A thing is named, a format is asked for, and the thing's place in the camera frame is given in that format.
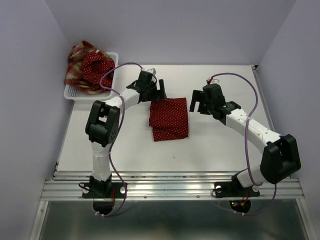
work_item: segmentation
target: laundry basket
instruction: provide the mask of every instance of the laundry basket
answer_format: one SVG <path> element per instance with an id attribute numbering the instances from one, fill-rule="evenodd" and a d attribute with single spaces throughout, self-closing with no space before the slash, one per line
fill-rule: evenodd
<path id="1" fill-rule="evenodd" d="M 119 56 L 115 52 L 108 52 L 109 56 L 113 59 L 115 66 L 118 66 Z M 113 73 L 113 81 L 111 88 L 114 88 L 115 82 L 117 80 L 117 71 Z M 95 101 L 95 100 L 108 100 L 115 96 L 113 91 L 106 91 L 97 95 L 87 95 L 74 86 L 65 85 L 63 96 L 66 99 L 74 100 L 74 101 Z"/>

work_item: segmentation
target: polka dot fabric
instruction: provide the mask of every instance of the polka dot fabric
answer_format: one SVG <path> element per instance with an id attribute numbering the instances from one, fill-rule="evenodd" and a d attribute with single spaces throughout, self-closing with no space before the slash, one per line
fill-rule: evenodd
<path id="1" fill-rule="evenodd" d="M 101 77 L 114 67 L 114 61 L 109 60 L 96 52 L 90 52 L 82 62 L 83 78 L 92 83 L 92 91 L 99 90 L 101 88 Z M 112 76 L 106 76 L 102 80 L 102 84 L 111 88 Z"/>
<path id="2" fill-rule="evenodd" d="M 149 126 L 153 140 L 165 141 L 184 139 L 189 136 L 186 98 L 166 98 L 152 101 Z"/>

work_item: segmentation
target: wall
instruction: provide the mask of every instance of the wall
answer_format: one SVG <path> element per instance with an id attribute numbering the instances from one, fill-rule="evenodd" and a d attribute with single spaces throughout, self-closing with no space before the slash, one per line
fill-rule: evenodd
<path id="1" fill-rule="evenodd" d="M 298 0 L 258 67 L 275 128 L 280 133 L 291 133 L 297 139 L 302 165 L 298 177 L 318 231 L 319 12 L 319 0 Z"/>
<path id="2" fill-rule="evenodd" d="M 46 0 L 68 42 L 121 63 L 258 64 L 294 0 Z"/>
<path id="3" fill-rule="evenodd" d="M 0 3 L 0 239 L 29 239 L 71 103 L 70 45 L 43 0 Z"/>

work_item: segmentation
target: robotic arm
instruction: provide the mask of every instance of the robotic arm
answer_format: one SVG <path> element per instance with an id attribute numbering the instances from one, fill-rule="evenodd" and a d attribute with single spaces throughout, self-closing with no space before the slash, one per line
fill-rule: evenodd
<path id="1" fill-rule="evenodd" d="M 141 70 L 138 80 L 121 93 L 125 110 L 140 102 L 167 97 L 164 81 L 159 80 L 158 90 L 155 76 L 156 70 L 153 68 Z M 85 126 L 85 133 L 89 135 L 91 141 L 93 157 L 93 170 L 87 188 L 101 196 L 108 194 L 112 185 L 109 152 L 119 133 L 120 114 L 124 109 L 121 97 L 116 96 L 104 102 L 95 101 Z"/>
<path id="2" fill-rule="evenodd" d="M 199 102 L 200 114 L 212 115 L 244 136 L 248 116 L 246 112 L 237 103 L 225 101 L 220 85 L 208 84 L 202 90 L 193 91 L 190 112 L 195 110 L 195 104 Z M 248 140 L 262 153 L 261 164 L 251 169 L 255 183 L 277 184 L 301 168 L 297 142 L 290 134 L 282 136 L 250 119 Z M 252 185 L 249 171 L 244 169 L 235 174 L 231 181 L 216 182 L 215 188 L 219 186 L 219 189 L 215 189 L 212 194 L 217 198 L 241 197 L 246 192 L 250 192 L 251 197 L 259 196 L 259 192 L 252 191 Z"/>

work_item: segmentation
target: tabletop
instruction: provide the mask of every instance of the tabletop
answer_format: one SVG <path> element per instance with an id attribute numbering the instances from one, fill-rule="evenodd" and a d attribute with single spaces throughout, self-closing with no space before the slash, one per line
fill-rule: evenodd
<path id="1" fill-rule="evenodd" d="M 155 68 L 157 79 L 164 80 L 168 98 L 186 98 L 189 109 L 193 90 L 202 90 L 208 77 L 232 72 L 257 84 L 249 65 L 144 65 Z M 119 92 L 139 76 L 135 65 L 117 69 L 115 89 Z M 241 78 L 231 75 L 217 77 L 225 100 L 238 103 L 247 113 L 255 104 L 251 87 Z M 92 149 L 85 126 L 91 103 L 75 102 L 65 135 L 58 171 L 91 171 Z M 179 140 L 154 142 L 149 126 L 150 102 L 141 102 L 125 111 L 123 126 L 112 150 L 118 171 L 187 172 L 240 171 L 247 168 L 244 137 L 210 115 L 188 113 L 189 137 Z M 259 103 L 254 119 L 268 127 L 264 106 Z M 259 165 L 262 154 L 249 143 L 251 166 Z"/>

